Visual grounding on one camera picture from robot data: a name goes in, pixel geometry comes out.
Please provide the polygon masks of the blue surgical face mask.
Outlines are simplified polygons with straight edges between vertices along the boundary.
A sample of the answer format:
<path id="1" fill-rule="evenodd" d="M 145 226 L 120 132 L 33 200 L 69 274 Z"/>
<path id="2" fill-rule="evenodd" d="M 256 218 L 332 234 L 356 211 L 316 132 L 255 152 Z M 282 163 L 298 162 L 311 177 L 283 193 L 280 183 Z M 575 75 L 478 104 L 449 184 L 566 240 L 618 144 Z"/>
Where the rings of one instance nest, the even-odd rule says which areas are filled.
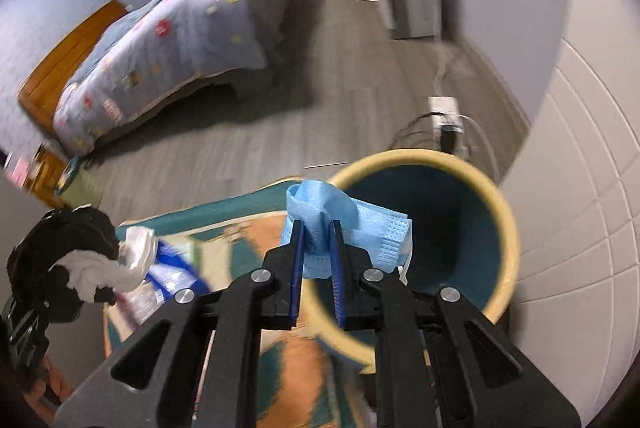
<path id="1" fill-rule="evenodd" d="M 329 226 L 341 224 L 344 241 L 369 254 L 372 266 L 404 277 L 412 258 L 412 220 L 399 211 L 353 199 L 334 185 L 305 180 L 286 190 L 286 219 L 281 242 L 291 240 L 294 222 L 305 227 L 303 277 L 331 276 Z"/>

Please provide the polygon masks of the white tissue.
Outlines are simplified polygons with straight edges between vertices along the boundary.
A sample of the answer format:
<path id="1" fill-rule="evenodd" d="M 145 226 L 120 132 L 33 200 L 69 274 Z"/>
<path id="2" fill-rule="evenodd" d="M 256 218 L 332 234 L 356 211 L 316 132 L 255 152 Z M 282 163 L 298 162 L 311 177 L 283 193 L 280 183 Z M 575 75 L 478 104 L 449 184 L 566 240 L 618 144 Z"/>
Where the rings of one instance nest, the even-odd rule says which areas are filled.
<path id="1" fill-rule="evenodd" d="M 58 260 L 52 269 L 64 268 L 66 287 L 73 289 L 84 303 L 96 303 L 96 292 L 111 289 L 128 293 L 136 289 L 155 261 L 158 238 L 150 228 L 135 226 L 126 231 L 118 245 L 116 259 L 93 251 L 75 249 Z"/>

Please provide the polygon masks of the blue white snack wrapper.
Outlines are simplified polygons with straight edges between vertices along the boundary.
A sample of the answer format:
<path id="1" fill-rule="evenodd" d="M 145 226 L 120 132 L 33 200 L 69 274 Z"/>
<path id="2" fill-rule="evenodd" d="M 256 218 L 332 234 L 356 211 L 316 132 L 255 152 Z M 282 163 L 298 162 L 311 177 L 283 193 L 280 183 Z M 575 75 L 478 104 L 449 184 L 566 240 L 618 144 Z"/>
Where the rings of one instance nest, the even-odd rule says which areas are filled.
<path id="1" fill-rule="evenodd" d="M 202 250 L 197 241 L 158 240 L 149 272 L 136 289 L 118 296 L 116 307 L 137 328 L 181 289 L 191 289 L 196 296 L 210 293 L 212 289 L 205 282 L 201 262 Z"/>

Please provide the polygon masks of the yellow teal trash bin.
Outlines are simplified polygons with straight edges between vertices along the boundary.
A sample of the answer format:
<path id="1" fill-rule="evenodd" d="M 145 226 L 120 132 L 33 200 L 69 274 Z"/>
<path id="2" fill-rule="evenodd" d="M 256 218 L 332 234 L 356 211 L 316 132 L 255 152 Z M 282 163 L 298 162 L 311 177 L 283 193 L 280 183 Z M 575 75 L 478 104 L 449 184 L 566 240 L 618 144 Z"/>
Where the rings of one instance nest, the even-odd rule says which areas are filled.
<path id="1" fill-rule="evenodd" d="M 360 159 L 328 183 L 412 220 L 409 291 L 435 296 L 453 287 L 489 321 L 502 317 L 518 274 L 520 240 L 508 203 L 481 171 L 442 152 L 400 149 Z M 376 283 L 399 279 L 397 269 L 386 273 L 372 266 L 365 273 Z M 337 325 L 331 277 L 303 277 L 306 329 L 324 348 L 371 373 L 374 326 L 342 330 Z"/>

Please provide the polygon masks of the orange teal patterned mat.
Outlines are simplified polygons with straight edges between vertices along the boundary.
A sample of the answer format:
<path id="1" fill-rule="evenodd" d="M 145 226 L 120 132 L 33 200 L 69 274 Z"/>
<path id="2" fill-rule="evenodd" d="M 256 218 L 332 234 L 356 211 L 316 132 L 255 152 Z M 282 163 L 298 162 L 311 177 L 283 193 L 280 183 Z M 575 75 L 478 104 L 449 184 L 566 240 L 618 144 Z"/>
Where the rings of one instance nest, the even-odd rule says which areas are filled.
<path id="1" fill-rule="evenodd" d="M 252 193 L 142 220 L 172 247 L 192 243 L 208 289 L 185 305 L 166 300 L 138 327 L 108 311 L 107 383 L 116 427 L 363 427 L 357 374 L 310 336 L 310 315 L 289 330 L 259 320 L 276 285 L 255 283 L 285 219 L 283 180 Z"/>

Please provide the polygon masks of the white power strip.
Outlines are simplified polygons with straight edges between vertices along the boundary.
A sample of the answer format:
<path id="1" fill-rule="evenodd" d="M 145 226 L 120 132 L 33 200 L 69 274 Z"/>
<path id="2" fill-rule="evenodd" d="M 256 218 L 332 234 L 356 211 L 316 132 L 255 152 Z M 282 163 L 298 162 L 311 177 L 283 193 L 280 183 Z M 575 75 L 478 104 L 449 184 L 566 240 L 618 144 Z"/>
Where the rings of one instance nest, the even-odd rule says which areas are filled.
<path id="1" fill-rule="evenodd" d="M 434 148 L 466 159 L 469 148 L 457 99 L 431 96 L 428 98 L 428 117 L 432 122 Z"/>

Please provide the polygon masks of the wooden headboard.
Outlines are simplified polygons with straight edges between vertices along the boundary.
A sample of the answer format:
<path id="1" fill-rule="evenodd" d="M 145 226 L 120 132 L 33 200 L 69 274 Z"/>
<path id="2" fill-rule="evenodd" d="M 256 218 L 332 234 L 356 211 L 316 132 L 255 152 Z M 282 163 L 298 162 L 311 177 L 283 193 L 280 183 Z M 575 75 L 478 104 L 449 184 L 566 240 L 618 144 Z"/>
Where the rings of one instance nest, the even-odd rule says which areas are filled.
<path id="1" fill-rule="evenodd" d="M 77 71 L 105 30 L 126 16 L 119 0 L 110 0 L 79 23 L 44 58 L 29 75 L 16 98 L 43 133 L 55 138 L 53 115 L 62 90 Z"/>

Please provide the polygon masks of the bed with blue quilt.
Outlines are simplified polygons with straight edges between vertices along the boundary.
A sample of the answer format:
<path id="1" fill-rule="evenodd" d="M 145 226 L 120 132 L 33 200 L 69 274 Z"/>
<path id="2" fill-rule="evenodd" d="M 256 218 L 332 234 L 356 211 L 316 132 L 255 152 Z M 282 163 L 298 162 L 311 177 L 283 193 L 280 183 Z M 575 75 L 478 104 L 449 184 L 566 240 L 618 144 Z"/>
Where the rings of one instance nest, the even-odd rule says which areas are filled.
<path id="1" fill-rule="evenodd" d="M 111 24 L 65 83 L 58 142 L 84 156 L 197 81 L 278 58 L 290 0 L 150 0 Z"/>

